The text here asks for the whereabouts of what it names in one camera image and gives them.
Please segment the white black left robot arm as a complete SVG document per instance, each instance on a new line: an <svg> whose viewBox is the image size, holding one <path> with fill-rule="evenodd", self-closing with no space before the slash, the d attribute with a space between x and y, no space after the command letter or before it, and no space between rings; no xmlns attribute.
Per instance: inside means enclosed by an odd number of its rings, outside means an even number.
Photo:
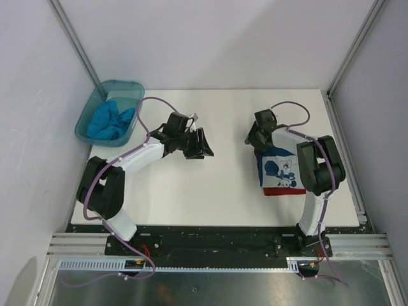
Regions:
<svg viewBox="0 0 408 306"><path fill-rule="evenodd" d="M111 159L94 156L88 160L76 200L82 203L86 219L90 219L87 215L90 210L107 225L126 254L135 254L141 247L141 240L135 235L137 226L123 208L127 177L177 150L186 159L213 157L203 128L187 125L195 119L173 112L167 122L147 134L141 145Z"/></svg>

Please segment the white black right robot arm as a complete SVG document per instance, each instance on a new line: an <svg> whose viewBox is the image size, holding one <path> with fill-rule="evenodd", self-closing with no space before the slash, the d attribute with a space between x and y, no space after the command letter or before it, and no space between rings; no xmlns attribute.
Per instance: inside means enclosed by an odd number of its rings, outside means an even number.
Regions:
<svg viewBox="0 0 408 306"><path fill-rule="evenodd" d="M308 256L324 236L329 197L346 178L335 140L314 138L279 124L271 109L258 111L245 139L254 149L265 196L304 195L305 204L290 243Z"/></svg>

